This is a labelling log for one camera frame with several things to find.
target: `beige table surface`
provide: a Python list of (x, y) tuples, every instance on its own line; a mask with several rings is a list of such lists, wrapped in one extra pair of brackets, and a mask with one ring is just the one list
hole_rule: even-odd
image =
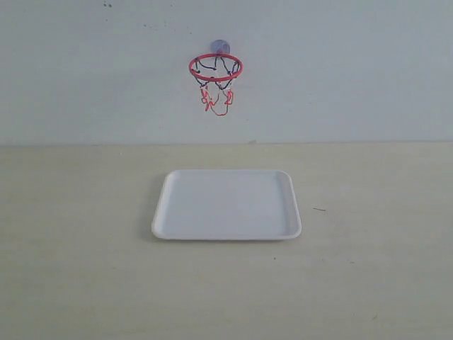
[[(287, 171), (302, 235), (153, 238), (190, 168)], [(0, 339), (453, 339), (453, 143), (0, 148)]]

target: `white plate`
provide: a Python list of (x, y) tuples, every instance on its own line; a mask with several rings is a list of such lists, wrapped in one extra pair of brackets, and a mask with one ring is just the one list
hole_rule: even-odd
[(162, 239), (292, 239), (302, 230), (291, 178), (274, 170), (167, 175), (152, 232)]

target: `mini basketball hoop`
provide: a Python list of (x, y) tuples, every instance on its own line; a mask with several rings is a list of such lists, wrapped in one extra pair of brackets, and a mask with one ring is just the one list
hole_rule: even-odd
[(200, 55), (190, 61), (189, 71), (200, 85), (201, 102), (205, 105), (205, 111), (210, 109), (219, 116), (228, 113), (228, 107), (234, 98), (231, 87), (242, 69), (241, 60), (222, 50)]

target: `white wall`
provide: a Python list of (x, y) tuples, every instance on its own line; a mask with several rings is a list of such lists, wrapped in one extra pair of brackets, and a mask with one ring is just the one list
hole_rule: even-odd
[[(108, 4), (1, 0), (1, 145), (453, 139), (451, 0)], [(225, 118), (188, 73), (218, 38)]]

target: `red rim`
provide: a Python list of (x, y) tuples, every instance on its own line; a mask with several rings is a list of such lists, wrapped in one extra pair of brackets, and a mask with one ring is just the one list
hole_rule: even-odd
[[(215, 78), (213, 76), (202, 76), (200, 74), (198, 74), (193, 68), (192, 66), (198, 61), (198, 60), (203, 60), (203, 59), (206, 59), (206, 58), (213, 58), (213, 57), (223, 57), (223, 58), (227, 58), (227, 59), (231, 59), (231, 60), (234, 60), (235, 62), (237, 62), (239, 64), (239, 69), (234, 72), (231, 76), (223, 76), (223, 77), (220, 77), (220, 78)], [(193, 59), (192, 61), (190, 61), (189, 63), (189, 71), (190, 73), (195, 77), (195, 78), (198, 78), (200, 80), (205, 80), (205, 81), (228, 81), (228, 80), (232, 80), (234, 78), (237, 78), (239, 77), (239, 75), (242, 73), (242, 68), (243, 68), (243, 65), (242, 65), (242, 61), (239, 60), (238, 58), (236, 58), (235, 56), (233, 55), (228, 55), (226, 53), (208, 53), (206, 55), (199, 55), (198, 57), (196, 57), (195, 59)]]

